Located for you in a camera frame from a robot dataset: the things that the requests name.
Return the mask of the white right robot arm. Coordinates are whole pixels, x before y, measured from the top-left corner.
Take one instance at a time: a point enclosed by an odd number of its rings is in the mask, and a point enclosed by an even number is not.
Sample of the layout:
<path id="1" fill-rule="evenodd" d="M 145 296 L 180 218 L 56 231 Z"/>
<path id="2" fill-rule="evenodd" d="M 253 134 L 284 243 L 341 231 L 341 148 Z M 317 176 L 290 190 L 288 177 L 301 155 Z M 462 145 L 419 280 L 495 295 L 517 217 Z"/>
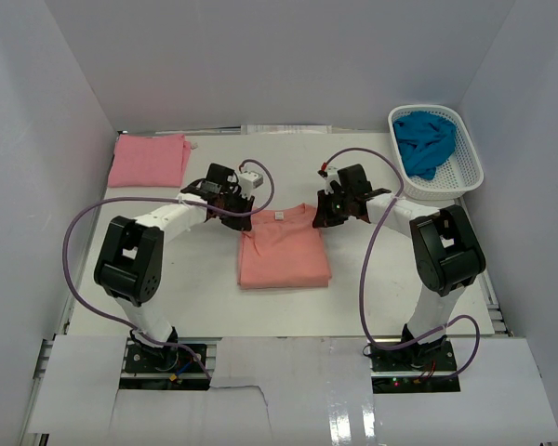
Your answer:
<path id="1" fill-rule="evenodd" d="M 408 201 L 400 191 L 375 189 L 360 164 L 336 169 L 323 164 L 318 172 L 324 187 L 317 193 L 312 224 L 332 228 L 356 218 L 373 225 L 370 240 L 387 227 L 410 239 L 421 281 L 418 302 L 395 345 L 370 339 L 369 350 L 399 352 L 408 361 L 439 349 L 452 311 L 466 288 L 484 272 L 486 262 L 472 224 L 459 205 L 445 208 Z"/>

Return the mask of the salmon orange t shirt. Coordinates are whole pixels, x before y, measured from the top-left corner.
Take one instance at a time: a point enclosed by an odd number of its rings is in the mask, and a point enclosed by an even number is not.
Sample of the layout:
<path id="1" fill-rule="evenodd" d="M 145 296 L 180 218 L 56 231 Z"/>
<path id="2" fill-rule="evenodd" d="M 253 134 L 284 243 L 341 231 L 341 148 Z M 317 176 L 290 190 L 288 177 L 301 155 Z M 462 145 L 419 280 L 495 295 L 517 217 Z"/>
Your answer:
<path id="1" fill-rule="evenodd" d="M 316 208 L 302 203 L 251 217 L 241 237 L 237 283 L 243 290 L 324 288 L 332 278 Z"/>

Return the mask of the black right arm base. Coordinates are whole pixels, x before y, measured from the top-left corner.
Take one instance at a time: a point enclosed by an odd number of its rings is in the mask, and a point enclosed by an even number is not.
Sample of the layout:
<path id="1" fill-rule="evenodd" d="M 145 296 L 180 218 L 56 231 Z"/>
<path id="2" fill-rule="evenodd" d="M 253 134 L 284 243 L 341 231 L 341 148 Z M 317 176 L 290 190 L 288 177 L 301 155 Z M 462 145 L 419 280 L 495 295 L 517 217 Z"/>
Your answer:
<path id="1" fill-rule="evenodd" d="M 449 377 L 458 366 L 450 341 L 419 359 L 404 350 L 375 350 L 370 344 L 362 354 L 371 361 L 372 390 L 375 395 L 458 393 L 458 377 Z"/>

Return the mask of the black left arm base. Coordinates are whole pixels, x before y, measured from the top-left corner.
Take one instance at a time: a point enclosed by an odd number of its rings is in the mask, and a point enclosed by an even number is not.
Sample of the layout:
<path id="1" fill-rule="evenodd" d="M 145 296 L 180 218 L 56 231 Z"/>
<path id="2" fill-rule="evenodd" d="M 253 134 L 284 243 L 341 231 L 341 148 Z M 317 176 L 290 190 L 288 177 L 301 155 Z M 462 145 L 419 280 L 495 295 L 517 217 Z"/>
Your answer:
<path id="1" fill-rule="evenodd" d="M 157 357 L 129 343 L 119 387 L 124 390 L 206 391 L 209 380 L 193 355 L 184 349 L 171 350 Z"/>

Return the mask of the blue t shirt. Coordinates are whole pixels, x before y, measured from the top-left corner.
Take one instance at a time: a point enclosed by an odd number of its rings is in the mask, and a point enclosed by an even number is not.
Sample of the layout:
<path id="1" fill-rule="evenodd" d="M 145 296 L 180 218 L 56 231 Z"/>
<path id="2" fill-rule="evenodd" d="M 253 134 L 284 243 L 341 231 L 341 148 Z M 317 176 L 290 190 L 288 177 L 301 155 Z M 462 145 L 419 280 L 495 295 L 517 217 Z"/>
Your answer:
<path id="1" fill-rule="evenodd" d="M 457 127 L 426 111 L 412 111 L 392 124 L 405 173 L 431 181 L 456 148 Z"/>

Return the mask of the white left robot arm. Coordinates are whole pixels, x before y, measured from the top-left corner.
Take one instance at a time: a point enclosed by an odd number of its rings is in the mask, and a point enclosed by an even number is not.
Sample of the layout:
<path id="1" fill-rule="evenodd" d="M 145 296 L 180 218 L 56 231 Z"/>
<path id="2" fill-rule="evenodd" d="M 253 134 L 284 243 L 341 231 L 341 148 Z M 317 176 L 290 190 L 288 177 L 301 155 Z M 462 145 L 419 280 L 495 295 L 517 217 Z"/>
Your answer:
<path id="1" fill-rule="evenodd" d="M 171 202 L 149 214 L 111 220 L 94 281 L 122 308 L 139 344 L 163 349 L 178 341 L 175 328 L 155 302 L 165 243 L 214 218 L 232 230 L 251 230 L 253 192 L 262 184 L 263 176 L 257 172 L 211 164 L 204 178 L 180 190 Z"/>

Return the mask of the folded pink t shirt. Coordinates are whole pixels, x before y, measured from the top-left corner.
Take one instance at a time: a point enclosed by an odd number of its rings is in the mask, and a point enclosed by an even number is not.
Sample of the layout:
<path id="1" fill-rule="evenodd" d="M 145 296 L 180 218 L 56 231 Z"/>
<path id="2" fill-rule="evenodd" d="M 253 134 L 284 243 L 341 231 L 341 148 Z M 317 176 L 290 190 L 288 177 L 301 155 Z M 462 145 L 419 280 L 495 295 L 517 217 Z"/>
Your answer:
<path id="1" fill-rule="evenodd" d="M 184 135 L 141 137 L 122 134 L 114 146 L 109 188 L 179 188 L 192 153 Z"/>

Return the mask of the white plastic basket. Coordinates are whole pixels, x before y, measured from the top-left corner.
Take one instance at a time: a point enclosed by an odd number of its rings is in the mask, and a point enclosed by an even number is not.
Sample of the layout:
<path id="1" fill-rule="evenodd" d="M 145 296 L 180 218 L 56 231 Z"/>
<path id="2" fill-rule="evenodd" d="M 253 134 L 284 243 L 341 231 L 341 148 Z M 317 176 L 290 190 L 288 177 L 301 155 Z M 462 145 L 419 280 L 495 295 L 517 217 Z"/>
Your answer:
<path id="1" fill-rule="evenodd" d="M 394 123 L 412 112 L 426 112 L 445 118 L 455 126 L 455 149 L 443 164 L 436 167 L 432 180 L 411 177 L 404 170 L 399 144 L 394 133 Z M 393 157 L 404 179 L 404 191 L 407 196 L 423 201 L 455 200 L 482 184 L 483 168 L 469 132 L 456 111 L 434 104 L 399 106 L 391 110 L 388 126 L 392 137 Z"/>

